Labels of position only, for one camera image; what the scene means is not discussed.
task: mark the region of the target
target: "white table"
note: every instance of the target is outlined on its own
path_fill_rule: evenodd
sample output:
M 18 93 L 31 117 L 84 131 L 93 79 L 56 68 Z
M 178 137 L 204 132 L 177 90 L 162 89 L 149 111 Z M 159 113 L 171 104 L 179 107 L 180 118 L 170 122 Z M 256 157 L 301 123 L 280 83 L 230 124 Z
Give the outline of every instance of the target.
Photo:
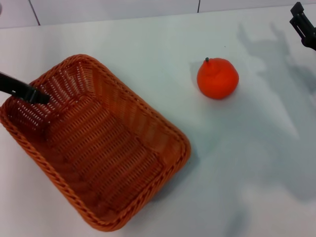
M 316 24 L 316 5 L 306 15 Z M 0 126 L 0 236 L 316 236 L 316 53 L 291 7 L 0 30 L 0 71 L 30 82 L 86 53 L 187 134 L 193 155 L 124 228 L 88 226 Z M 240 76 L 230 98 L 197 89 L 205 57 Z M 0 94 L 0 100 L 7 96 Z

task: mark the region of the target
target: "orange wicker basket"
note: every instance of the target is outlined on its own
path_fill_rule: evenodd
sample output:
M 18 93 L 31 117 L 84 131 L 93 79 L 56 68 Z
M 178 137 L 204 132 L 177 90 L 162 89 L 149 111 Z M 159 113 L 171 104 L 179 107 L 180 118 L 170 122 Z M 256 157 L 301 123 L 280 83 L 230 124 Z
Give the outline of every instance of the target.
M 92 227 L 124 226 L 188 160 L 186 136 L 87 55 L 31 83 L 48 105 L 15 97 L 1 122 Z

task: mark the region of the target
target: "wicker basket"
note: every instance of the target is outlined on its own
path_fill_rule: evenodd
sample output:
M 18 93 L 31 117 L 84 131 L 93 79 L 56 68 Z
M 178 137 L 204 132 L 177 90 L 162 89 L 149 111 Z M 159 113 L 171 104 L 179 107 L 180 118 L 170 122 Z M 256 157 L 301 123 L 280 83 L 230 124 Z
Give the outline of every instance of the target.
M 75 55 L 8 98 L 1 122 L 92 227 L 124 226 L 188 160 L 186 136 L 105 66 Z

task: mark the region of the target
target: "white wall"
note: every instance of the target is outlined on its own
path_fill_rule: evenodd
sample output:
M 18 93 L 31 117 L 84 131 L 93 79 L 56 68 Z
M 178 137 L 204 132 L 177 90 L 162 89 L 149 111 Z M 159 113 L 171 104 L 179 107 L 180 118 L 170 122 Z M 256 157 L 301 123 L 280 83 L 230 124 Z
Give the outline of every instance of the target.
M 0 0 L 0 28 L 37 26 L 28 0 Z
M 195 13 L 198 0 L 31 0 L 41 25 Z
M 201 0 L 199 12 L 316 3 L 316 0 Z

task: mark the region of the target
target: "orange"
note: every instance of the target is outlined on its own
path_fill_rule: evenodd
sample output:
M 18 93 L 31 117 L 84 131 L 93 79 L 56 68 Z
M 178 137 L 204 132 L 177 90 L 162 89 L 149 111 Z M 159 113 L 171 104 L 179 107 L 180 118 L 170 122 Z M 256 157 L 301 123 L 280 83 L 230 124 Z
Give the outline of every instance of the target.
M 207 97 L 221 100 L 236 89 L 239 76 L 233 65 L 222 58 L 206 58 L 197 73 L 197 85 Z

